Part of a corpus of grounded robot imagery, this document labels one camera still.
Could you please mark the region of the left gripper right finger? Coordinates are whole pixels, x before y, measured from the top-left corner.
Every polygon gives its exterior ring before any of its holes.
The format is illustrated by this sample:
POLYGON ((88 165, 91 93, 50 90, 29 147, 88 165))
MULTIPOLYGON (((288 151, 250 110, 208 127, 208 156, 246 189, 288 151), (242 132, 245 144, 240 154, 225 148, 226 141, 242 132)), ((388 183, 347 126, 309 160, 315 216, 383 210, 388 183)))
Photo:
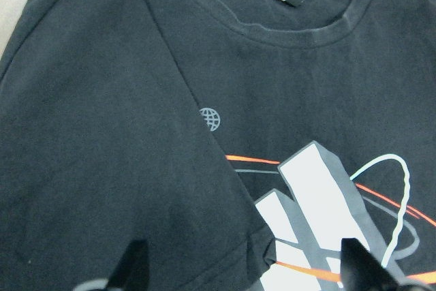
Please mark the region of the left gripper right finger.
POLYGON ((341 240, 340 276, 345 290, 409 290, 355 238, 341 240))

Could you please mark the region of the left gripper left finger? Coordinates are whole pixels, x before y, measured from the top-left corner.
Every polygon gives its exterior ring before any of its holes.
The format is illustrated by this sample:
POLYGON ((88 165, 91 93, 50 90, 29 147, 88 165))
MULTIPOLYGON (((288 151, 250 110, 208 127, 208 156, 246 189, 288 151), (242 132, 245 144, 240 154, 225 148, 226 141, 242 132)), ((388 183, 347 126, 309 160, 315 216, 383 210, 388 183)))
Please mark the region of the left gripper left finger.
POLYGON ((147 290, 149 252, 146 240, 134 240, 126 248, 112 272, 106 290, 147 290))

